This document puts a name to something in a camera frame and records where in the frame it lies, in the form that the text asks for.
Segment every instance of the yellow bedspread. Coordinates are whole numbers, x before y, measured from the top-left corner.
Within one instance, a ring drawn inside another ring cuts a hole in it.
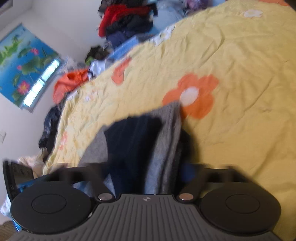
[[[44,173],[58,163],[77,166],[103,124],[179,99],[195,141],[194,161],[236,165],[252,176],[282,206],[275,233],[295,238],[296,12],[229,0],[129,56],[67,101]]]

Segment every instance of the wall switch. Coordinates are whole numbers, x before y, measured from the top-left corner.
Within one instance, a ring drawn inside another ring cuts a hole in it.
[[[0,143],[3,143],[5,136],[6,136],[6,132],[0,131]]]

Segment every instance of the logo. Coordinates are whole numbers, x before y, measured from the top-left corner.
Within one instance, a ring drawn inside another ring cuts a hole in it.
[[[145,198],[143,198],[143,200],[144,200],[145,202],[149,202],[149,201],[151,200],[151,198],[150,198],[150,197],[145,197]]]

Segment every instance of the gray ribbed panel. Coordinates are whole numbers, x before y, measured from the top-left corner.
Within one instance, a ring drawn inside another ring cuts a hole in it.
[[[21,231],[10,241],[280,241],[273,233],[254,237],[225,234],[206,223],[193,205],[170,195],[122,195],[101,204],[78,228],[55,235]]]

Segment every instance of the red jacket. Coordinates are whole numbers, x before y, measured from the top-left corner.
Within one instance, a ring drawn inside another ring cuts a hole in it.
[[[149,12],[150,12],[150,8],[148,6],[127,8],[126,5],[122,5],[122,4],[111,5],[106,8],[105,15],[99,26],[99,36],[100,37],[106,36],[106,32],[105,32],[106,27],[108,27],[115,21],[120,20],[126,15],[137,14],[139,16],[146,16],[148,15]]]

